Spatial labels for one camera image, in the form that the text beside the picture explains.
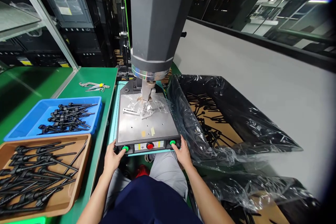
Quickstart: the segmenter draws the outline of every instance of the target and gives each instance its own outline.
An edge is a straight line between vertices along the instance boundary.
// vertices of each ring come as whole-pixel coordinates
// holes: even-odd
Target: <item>control panel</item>
[[[178,148],[181,146],[181,138],[175,138],[170,140],[160,140],[160,141],[148,141],[136,144],[125,144],[116,146],[118,152],[122,149],[126,149],[126,155],[135,153],[144,153],[150,151],[158,151],[163,149],[173,149],[172,144],[175,144]]]

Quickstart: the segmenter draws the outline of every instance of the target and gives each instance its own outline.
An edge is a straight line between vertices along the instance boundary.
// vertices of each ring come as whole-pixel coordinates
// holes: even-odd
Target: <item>window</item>
[[[331,1],[194,0],[189,16],[335,63]]]

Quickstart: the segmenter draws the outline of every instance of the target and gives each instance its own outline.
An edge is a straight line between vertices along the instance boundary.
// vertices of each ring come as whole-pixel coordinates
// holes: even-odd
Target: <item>black bin liner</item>
[[[186,94],[208,94],[243,140],[212,148],[191,110]],[[187,140],[194,164],[223,171],[239,162],[259,161],[257,154],[302,151],[285,132],[221,76],[173,75],[167,89],[178,130]]]

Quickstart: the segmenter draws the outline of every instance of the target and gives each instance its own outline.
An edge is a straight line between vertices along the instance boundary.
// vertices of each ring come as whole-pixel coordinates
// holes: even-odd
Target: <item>plastic bag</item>
[[[195,105],[195,111],[191,109],[186,95],[189,100],[196,96],[200,101],[199,107]],[[258,153],[302,151],[299,145],[223,77],[174,75],[169,82],[167,97],[174,108],[172,114],[176,126],[188,142],[195,165],[227,171],[227,167],[240,165],[240,162],[262,161],[256,156]],[[221,113],[220,117],[215,116],[209,120],[219,124],[228,122],[241,142],[230,147],[220,142],[215,147],[210,146],[209,139],[213,135],[220,135],[227,142],[229,140],[222,136],[225,135],[224,131],[213,130],[214,127],[207,131],[208,125],[204,123],[204,119],[201,121],[196,117],[202,114],[199,108],[209,108],[211,113]]]
[[[230,174],[204,181],[220,201],[258,211],[269,204],[314,198],[301,183],[290,177],[267,177],[255,174]]]
[[[170,113],[169,101],[158,94],[152,93],[149,101],[141,99],[141,94],[138,95],[125,95],[129,99],[127,109],[124,112],[139,115],[141,119],[151,116],[153,113],[162,112]]]

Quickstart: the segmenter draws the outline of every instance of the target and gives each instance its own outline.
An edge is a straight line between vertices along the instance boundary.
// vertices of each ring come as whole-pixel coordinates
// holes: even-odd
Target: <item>ultrasonic welding machine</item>
[[[168,74],[192,0],[131,0],[132,71],[137,77],[121,89],[117,151],[148,154],[178,148],[181,137],[156,84]]]

